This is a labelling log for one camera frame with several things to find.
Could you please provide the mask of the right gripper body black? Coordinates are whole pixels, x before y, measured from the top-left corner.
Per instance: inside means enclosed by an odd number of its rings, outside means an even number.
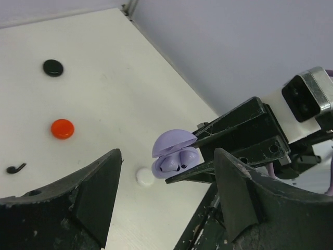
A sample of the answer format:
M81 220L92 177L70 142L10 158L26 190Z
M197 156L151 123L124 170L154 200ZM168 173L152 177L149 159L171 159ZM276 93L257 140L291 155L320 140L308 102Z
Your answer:
M285 180L295 179L321 163L321 157L315 155L310 143L288 143L270 106L258 97L250 98L226 114L260 114L260 117L241 129L251 140L249 146L239 147L234 136L228 135L225 139L200 147L206 162L213 159L216 148L223 148L253 168L273 163L275 176Z

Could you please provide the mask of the white earbud charging case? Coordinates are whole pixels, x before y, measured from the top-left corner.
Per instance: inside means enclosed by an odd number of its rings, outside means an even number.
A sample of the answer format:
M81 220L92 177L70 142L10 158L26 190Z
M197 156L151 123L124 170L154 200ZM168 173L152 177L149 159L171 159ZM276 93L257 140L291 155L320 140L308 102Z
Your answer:
M153 185L155 177L148 168L140 168L136 172L136 181L140 186L149 187Z

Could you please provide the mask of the purple earbud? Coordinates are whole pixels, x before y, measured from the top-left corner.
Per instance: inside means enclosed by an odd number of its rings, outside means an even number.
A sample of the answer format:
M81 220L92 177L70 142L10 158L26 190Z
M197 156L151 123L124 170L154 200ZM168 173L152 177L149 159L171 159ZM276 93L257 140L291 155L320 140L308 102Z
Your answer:
M178 172L180 171L181 163L178 156L168 156L160 164L158 169L163 172Z
M181 168L187 169L196 166L199 162L199 155L196 150L181 151L180 152Z

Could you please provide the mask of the purple round case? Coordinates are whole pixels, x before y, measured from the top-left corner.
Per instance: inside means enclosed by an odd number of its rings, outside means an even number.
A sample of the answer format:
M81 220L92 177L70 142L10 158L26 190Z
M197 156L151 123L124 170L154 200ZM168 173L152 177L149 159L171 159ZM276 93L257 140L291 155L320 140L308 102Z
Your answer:
M196 142L197 140L198 138L194 136L192 133L182 129L173 129L161 134L155 141L152 148L152 157L155 159L155 161L151 166L153 175L158 179L167 179L179 173L182 173L186 170L191 169L191 168L187 169L180 168L180 171L178 172L163 173L158 169L158 167L163 162L163 160L168 156L178 156L180 159L181 151L186 151L186 150L197 151L196 148L192 147L192 143Z

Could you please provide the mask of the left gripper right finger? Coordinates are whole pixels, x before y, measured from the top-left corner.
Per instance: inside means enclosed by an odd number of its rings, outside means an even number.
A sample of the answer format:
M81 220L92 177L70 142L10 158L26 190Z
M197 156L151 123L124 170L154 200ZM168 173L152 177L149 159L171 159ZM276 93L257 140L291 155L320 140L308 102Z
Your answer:
M332 249L332 197L285 184L222 148L214 172L234 249Z

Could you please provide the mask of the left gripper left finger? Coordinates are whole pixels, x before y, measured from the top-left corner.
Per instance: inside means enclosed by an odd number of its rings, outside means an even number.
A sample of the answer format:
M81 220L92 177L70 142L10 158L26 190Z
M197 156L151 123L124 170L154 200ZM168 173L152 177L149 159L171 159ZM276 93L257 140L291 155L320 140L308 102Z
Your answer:
M113 149L21 197L1 198L1 249L103 249L122 166Z

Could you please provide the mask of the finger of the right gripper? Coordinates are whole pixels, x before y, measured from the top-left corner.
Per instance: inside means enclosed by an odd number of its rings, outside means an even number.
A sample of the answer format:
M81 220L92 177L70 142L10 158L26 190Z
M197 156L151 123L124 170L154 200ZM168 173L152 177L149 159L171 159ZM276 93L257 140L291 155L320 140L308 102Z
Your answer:
M198 183L212 183L215 181L213 161L203 162L189 170L179 173L165 180L166 184L172 184L181 181L190 181Z
M192 143L192 146L200 148L214 141L225 139L228 135L234 136L234 139L238 141L239 147L249 146L251 140L241 132L241 129L243 129L245 124L248 125L259 117L260 114L225 114L204 126L203 129L199 129L196 134L198 140Z

